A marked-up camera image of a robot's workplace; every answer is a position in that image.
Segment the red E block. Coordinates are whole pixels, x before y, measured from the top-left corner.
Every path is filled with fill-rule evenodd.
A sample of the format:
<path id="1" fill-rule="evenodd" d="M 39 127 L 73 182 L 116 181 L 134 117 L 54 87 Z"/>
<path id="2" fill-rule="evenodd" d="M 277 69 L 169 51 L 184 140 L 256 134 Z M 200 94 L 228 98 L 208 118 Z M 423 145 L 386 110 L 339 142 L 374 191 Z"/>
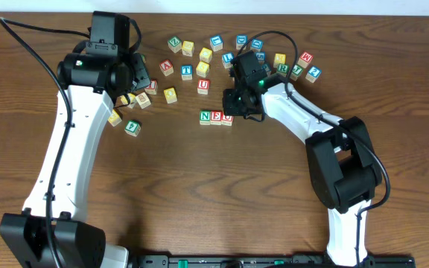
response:
<path id="1" fill-rule="evenodd" d="M 223 113 L 221 111 L 212 110 L 210 113 L 210 124 L 221 125 Z"/>

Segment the green N block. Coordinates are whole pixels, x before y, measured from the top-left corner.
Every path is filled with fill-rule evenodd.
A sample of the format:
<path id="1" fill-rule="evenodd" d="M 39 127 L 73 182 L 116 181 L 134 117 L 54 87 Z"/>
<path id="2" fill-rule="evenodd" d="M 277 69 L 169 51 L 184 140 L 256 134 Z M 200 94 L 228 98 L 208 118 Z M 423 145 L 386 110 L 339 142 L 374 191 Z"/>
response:
<path id="1" fill-rule="evenodd" d="M 200 125 L 210 125 L 210 124 L 211 124 L 211 111 L 200 110 Z"/>

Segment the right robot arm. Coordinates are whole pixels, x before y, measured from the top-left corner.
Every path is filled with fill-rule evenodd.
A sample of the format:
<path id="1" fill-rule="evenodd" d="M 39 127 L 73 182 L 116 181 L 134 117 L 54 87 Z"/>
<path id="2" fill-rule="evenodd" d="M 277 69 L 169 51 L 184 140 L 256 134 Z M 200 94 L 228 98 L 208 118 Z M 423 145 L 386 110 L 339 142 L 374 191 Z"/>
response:
<path id="1" fill-rule="evenodd" d="M 254 121 L 269 116 L 303 142 L 312 188 L 328 209 L 327 254 L 338 266 L 361 264 L 367 256 L 363 214 L 382 181 L 365 123 L 321 110 L 286 77 L 268 75 L 252 51 L 228 61 L 235 86 L 223 93 L 224 114 Z"/>

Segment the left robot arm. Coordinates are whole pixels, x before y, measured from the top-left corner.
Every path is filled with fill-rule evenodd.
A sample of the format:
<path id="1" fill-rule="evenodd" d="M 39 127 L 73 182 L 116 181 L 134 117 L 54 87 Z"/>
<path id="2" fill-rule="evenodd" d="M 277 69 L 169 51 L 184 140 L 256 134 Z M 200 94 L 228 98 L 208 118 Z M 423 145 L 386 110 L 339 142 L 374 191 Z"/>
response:
<path id="1" fill-rule="evenodd" d="M 129 252 L 87 223 L 89 181 L 101 134 L 119 97 L 150 77 L 130 41 L 136 21 L 96 11 L 73 51 L 50 71 L 57 117 L 42 169 L 18 214 L 6 213 L 0 235 L 23 267 L 127 267 Z"/>

